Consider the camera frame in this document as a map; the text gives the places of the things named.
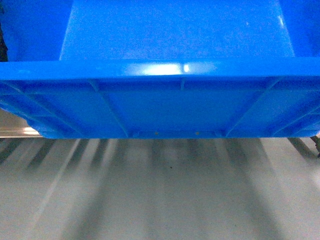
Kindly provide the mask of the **dark gripper finger at crate edge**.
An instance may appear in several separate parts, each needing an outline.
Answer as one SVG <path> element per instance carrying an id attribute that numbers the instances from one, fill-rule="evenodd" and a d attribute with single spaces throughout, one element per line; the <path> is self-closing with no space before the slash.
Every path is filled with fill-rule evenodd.
<path id="1" fill-rule="evenodd" d="M 2 27 L 0 26 L 0 61 L 8 62 L 8 47 L 5 43 L 4 33 Z"/>

